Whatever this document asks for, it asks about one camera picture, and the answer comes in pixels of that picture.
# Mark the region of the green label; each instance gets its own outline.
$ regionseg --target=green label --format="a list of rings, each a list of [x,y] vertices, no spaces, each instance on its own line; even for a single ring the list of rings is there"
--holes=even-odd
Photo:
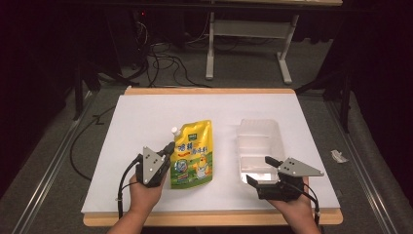
[[[188,135],[188,140],[196,140],[197,139],[197,134],[191,134],[191,135]]]

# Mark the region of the white paper sheet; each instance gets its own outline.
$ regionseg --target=white paper sheet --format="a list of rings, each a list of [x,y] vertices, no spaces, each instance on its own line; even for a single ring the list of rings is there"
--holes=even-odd
[[[167,179],[154,212],[273,209],[241,180],[236,130],[242,119],[275,119],[280,125],[285,156],[325,172],[294,94],[120,96],[82,213],[117,212],[115,199],[121,176],[142,147],[159,151],[173,141],[172,127],[205,119],[212,121],[212,182],[172,190]],[[327,173],[311,177],[310,186],[321,208],[340,207]],[[126,188],[124,211],[129,205]]]

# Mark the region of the human hand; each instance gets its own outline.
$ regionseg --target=human hand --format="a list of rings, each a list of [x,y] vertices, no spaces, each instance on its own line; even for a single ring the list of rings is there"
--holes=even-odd
[[[129,212],[149,215],[161,199],[165,180],[166,176],[162,179],[160,186],[148,188],[137,182],[136,175],[133,175],[130,178],[131,206]]]
[[[309,178],[307,176],[303,177],[303,181],[309,184]],[[304,186],[306,193],[309,192],[308,190],[308,187]],[[268,202],[282,213],[285,221],[288,222],[296,234],[319,233],[319,229],[314,222],[311,201],[308,197],[301,195],[295,201],[268,200]]]
[[[146,218],[161,199],[166,176],[158,187],[147,188],[138,183],[136,175],[130,178],[131,206],[127,213],[108,231],[109,234],[140,233]]]

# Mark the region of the small white object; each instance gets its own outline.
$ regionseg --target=small white object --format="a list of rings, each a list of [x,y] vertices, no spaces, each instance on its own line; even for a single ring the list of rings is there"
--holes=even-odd
[[[333,159],[337,163],[346,163],[346,162],[348,162],[349,160],[347,158],[343,157],[341,154],[342,154],[341,152],[339,152],[335,149],[331,151],[331,156],[333,157]]]

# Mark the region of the clear plastic container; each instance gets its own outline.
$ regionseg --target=clear plastic container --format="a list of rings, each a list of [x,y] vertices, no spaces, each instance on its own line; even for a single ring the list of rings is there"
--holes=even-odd
[[[243,119],[237,130],[240,174],[256,180],[278,181],[277,169],[265,163],[265,156],[285,160],[279,124],[272,119]]]

